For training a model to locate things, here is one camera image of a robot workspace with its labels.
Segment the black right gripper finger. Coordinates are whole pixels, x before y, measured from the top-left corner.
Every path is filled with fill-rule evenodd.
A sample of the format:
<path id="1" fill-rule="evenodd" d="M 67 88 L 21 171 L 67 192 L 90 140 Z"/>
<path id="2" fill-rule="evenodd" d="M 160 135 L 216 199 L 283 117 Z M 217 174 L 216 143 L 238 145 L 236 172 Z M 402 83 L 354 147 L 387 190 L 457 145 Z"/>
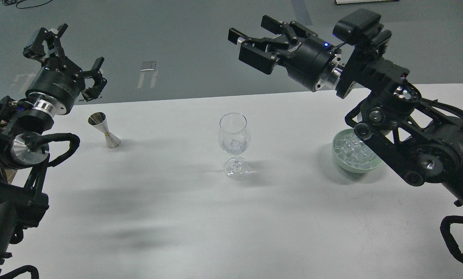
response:
<path id="1" fill-rule="evenodd" d="M 279 31 L 275 38 L 258 39 L 230 28 L 228 41 L 239 46 L 240 61 L 269 75 L 277 65 L 286 67 L 285 62 L 292 56 L 289 49 L 294 46 L 294 32 Z"/>
<path id="2" fill-rule="evenodd" d="M 267 15 L 262 16 L 261 27 L 273 34 L 276 34 L 278 37 L 285 37 L 286 41 L 290 44 L 304 42 L 305 39 L 310 37 L 319 37 L 313 30 L 310 30 L 297 21 L 280 22 Z"/>

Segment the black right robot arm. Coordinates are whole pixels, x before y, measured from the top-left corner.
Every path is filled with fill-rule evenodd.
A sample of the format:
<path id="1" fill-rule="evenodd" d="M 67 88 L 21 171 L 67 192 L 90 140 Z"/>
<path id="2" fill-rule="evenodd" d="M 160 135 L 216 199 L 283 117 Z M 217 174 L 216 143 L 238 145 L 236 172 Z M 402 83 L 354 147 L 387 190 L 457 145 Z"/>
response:
<path id="1" fill-rule="evenodd" d="M 340 19 L 333 35 L 354 47 L 341 65 L 341 45 L 332 45 L 297 21 L 280 22 L 267 15 L 261 27 L 274 38 L 253 38 L 230 28 L 228 41 L 239 46 L 240 61 L 271 74 L 279 65 L 304 88 L 329 87 L 344 99 L 356 84 L 370 90 L 345 116 L 355 135 L 411 186 L 444 185 L 463 206 L 463 110 L 422 97 L 408 81 L 409 69 L 386 60 L 391 31 L 382 16 L 357 9 Z M 450 232 L 463 217 L 444 217 L 441 235 L 450 254 L 463 263 L 463 253 Z"/>

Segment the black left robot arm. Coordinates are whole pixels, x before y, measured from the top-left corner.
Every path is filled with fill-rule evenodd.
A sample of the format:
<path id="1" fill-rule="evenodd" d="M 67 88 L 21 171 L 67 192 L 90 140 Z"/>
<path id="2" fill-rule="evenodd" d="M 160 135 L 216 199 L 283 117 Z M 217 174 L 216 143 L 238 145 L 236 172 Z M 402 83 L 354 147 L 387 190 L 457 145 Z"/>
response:
<path id="1" fill-rule="evenodd" d="M 0 100 L 0 279 L 14 279 L 29 273 L 40 274 L 33 265 L 24 265 L 6 274 L 1 266 L 12 257 L 10 245 L 20 243 L 24 231 L 38 227 L 49 209 L 43 192 L 47 170 L 70 158 L 79 148 L 80 139 L 72 133 L 46 134 L 54 117 L 71 112 L 79 96 L 88 102 L 100 97 L 106 86 L 97 58 L 88 71 L 65 55 L 60 42 L 68 28 L 37 30 L 23 55 L 39 61 L 40 71 L 25 92 L 14 100 Z"/>

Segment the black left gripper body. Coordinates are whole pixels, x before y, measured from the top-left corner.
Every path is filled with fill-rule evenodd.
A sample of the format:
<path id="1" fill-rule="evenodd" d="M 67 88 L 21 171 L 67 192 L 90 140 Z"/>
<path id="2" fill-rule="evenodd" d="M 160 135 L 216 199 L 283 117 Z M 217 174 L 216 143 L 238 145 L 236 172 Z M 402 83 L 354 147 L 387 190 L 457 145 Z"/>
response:
<path id="1" fill-rule="evenodd" d="M 68 58 L 65 62 L 60 62 L 59 58 L 47 58 L 25 95 L 33 102 L 39 97 L 51 99 L 50 102 L 56 106 L 58 114 L 66 115 L 70 113 L 80 91 L 85 89 L 85 82 L 75 76 L 81 71 Z"/>

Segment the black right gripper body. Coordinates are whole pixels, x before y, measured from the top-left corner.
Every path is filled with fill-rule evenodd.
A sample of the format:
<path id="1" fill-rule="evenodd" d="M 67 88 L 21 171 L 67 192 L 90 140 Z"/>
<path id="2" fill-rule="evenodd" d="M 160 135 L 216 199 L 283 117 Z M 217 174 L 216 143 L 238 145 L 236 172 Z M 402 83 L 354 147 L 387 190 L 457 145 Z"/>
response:
<path id="1" fill-rule="evenodd" d="M 307 37 L 289 50 L 280 65 L 290 78 L 312 92 L 324 86 L 334 90 L 342 74 L 340 49 L 316 36 Z"/>

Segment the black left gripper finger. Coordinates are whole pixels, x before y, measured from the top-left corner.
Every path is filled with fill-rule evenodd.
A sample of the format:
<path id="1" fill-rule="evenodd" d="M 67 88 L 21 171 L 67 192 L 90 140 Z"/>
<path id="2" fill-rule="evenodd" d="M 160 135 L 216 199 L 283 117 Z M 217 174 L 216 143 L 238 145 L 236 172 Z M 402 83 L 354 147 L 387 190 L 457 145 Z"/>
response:
<path id="1" fill-rule="evenodd" d="M 92 68 L 89 71 L 78 72 L 79 81 L 85 81 L 85 79 L 91 79 L 93 81 L 93 86 L 81 90 L 81 95 L 85 102 L 98 99 L 102 93 L 102 90 L 107 85 L 107 79 L 103 77 L 100 71 L 104 60 L 104 57 L 99 57 L 95 60 Z"/>
<path id="2" fill-rule="evenodd" d="M 60 42 L 67 28 L 67 24 L 62 24 L 57 29 L 37 30 L 23 49 L 24 57 L 39 61 L 44 70 L 72 70 L 73 62 L 65 55 Z"/>

